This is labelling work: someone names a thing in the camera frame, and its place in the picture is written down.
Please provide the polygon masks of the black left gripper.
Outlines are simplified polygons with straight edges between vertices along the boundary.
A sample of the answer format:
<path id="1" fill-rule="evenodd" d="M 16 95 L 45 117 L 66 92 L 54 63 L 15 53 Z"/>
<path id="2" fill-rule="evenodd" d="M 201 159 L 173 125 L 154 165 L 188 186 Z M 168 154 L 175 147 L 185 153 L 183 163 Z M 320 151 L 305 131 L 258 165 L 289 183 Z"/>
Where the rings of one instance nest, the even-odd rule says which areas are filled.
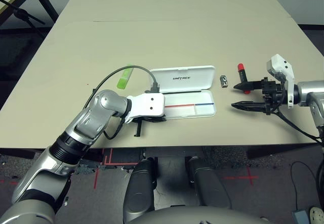
<path id="1" fill-rule="evenodd" d="M 165 122 L 166 119 L 165 119 L 165 115 L 163 115 L 163 116 L 142 116 L 142 117 L 139 117 L 138 119 L 135 119 L 134 122 L 136 123 L 136 131 L 135 131 L 134 137 L 141 136 L 142 121 L 159 123 L 159 122 Z"/>

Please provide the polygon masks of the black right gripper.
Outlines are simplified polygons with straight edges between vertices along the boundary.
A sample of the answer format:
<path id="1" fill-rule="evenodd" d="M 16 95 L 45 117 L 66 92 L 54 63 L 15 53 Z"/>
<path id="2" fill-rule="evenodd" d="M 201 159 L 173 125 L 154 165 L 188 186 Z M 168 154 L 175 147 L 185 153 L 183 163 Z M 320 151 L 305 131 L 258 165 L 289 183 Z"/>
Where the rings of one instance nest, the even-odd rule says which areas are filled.
<path id="1" fill-rule="evenodd" d="M 285 81 L 276 83 L 264 77 L 261 81 L 241 82 L 233 87 L 241 91 L 262 90 L 264 103 L 253 101 L 240 101 L 232 103 L 231 106 L 238 110 L 251 112 L 264 112 L 266 115 L 274 113 L 283 103 L 287 102 L 287 90 Z"/>

